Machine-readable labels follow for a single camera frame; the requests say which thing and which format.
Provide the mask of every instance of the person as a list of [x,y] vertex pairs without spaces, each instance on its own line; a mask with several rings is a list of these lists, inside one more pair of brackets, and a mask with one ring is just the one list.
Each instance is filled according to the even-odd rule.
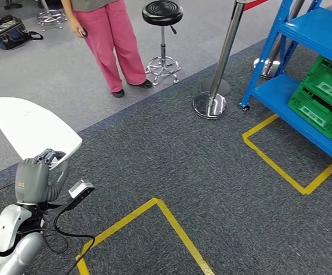
[[152,86],[146,78],[124,0],[61,1],[70,29],[85,39],[112,95],[125,95],[114,48],[127,83],[144,89]]

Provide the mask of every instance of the gray shirt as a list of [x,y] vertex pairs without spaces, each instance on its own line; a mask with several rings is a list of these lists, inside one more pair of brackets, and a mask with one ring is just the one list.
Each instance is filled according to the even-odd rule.
[[72,9],[76,11],[92,11],[116,0],[70,0]]

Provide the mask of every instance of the black shoe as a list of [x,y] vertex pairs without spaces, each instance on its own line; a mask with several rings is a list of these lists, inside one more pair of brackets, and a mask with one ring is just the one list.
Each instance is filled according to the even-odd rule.
[[148,80],[148,79],[146,79],[146,81],[142,83],[142,84],[139,84],[139,85],[130,84],[130,85],[137,86],[137,87],[140,87],[140,88],[142,88],[142,89],[149,89],[149,88],[152,88],[153,86],[152,83],[151,81]]
[[115,97],[117,97],[117,98],[121,98],[121,97],[123,97],[124,95],[125,95],[125,92],[124,92],[124,90],[123,89],[122,89],[122,90],[120,90],[120,91],[118,91],[118,92],[116,92],[116,93],[112,93],[113,96],[115,96]]

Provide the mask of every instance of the stool base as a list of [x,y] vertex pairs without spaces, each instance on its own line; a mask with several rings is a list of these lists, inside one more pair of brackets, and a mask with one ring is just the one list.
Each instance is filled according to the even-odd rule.
[[164,60],[162,57],[158,56],[149,61],[148,66],[146,67],[146,73],[151,73],[155,77],[153,82],[154,86],[158,85],[158,77],[168,77],[171,74],[174,76],[174,83],[179,83],[179,79],[177,72],[181,70],[179,63],[175,59],[169,56],[166,56]]
[[59,10],[48,10],[38,15],[38,24],[41,25],[42,31],[45,32],[46,24],[56,23],[59,29],[63,29],[62,22],[66,21],[67,18]]

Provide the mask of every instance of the green plastic crate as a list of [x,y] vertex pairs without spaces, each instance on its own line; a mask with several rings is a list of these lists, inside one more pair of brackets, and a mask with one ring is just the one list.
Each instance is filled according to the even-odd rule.
[[332,106],[300,84],[287,103],[302,119],[332,140]]
[[332,62],[318,57],[302,83],[332,105]]

